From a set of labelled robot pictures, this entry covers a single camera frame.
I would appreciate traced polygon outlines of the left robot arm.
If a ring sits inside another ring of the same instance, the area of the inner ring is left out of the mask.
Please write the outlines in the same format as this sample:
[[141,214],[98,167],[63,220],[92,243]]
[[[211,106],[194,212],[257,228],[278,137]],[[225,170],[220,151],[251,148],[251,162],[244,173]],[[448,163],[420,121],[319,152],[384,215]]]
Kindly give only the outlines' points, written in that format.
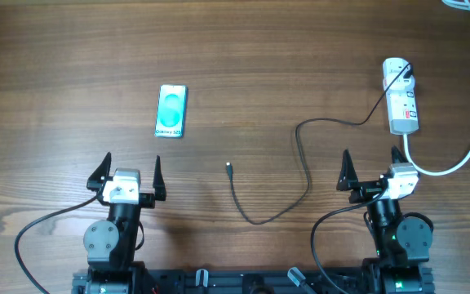
[[89,176],[86,187],[97,201],[109,208],[106,220],[91,224],[83,236],[87,251],[87,272],[73,279],[73,293],[158,293],[159,286],[143,262],[135,262],[135,251],[143,242],[140,213],[166,199],[161,159],[156,158],[153,192],[140,190],[140,171],[118,168],[110,173],[112,155],[106,154]]

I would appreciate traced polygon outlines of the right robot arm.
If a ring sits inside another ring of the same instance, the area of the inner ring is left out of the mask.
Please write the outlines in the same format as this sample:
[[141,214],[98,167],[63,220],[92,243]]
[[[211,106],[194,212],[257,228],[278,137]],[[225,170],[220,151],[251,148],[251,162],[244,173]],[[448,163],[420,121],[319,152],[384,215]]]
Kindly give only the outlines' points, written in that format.
[[392,147],[392,164],[378,180],[360,181],[348,150],[343,152],[336,189],[349,191],[351,204],[366,206],[365,222],[376,258],[362,262],[361,293],[434,293],[430,259],[434,226],[417,212],[404,213],[400,200],[414,193],[419,172]]

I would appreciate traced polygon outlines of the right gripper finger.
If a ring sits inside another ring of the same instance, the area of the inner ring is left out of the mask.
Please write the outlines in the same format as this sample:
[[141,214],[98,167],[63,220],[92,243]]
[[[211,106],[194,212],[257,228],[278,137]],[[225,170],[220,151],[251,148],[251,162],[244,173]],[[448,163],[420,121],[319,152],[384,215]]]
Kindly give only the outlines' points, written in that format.
[[391,158],[392,163],[408,163],[409,161],[405,157],[405,155],[396,147],[393,146],[391,148]]
[[349,151],[343,152],[342,167],[339,174],[338,185],[357,185],[358,177]]

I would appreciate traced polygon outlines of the teal screen Galaxy smartphone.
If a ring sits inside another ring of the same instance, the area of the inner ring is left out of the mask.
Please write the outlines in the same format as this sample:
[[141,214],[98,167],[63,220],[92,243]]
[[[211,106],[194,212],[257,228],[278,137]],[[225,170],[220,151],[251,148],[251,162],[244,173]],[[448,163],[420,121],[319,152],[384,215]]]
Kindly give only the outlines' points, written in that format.
[[187,93],[185,85],[161,85],[154,131],[156,137],[181,138],[184,135]]

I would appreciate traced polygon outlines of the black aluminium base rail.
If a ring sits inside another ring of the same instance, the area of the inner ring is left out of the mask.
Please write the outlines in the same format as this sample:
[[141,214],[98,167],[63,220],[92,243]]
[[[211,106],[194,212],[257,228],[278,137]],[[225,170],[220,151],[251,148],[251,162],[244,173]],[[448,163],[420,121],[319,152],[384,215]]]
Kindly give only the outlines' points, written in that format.
[[328,278],[338,284],[332,287],[320,272],[300,271],[209,271],[199,269],[150,270],[139,287],[126,277],[111,278],[76,273],[72,293],[423,293],[436,291],[429,268],[397,269],[392,273],[360,268],[329,268]]

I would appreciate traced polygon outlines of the white power strip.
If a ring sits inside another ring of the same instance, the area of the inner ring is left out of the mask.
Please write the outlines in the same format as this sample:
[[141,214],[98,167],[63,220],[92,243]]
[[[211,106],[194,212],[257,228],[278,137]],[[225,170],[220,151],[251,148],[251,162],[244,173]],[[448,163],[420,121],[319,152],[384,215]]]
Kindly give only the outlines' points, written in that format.
[[419,130],[418,111],[413,91],[385,91],[390,132],[411,134]]

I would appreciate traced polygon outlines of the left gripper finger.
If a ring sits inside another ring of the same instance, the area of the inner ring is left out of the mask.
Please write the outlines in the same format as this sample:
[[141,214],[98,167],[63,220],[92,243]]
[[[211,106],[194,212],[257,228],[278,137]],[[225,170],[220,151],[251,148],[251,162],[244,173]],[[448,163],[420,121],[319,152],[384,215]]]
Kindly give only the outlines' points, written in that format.
[[88,184],[103,184],[109,177],[109,171],[112,162],[112,154],[108,152],[101,164],[88,177]]
[[161,158],[159,155],[156,157],[155,162],[155,168],[153,173],[153,188],[155,194],[166,193],[166,185],[162,175]]

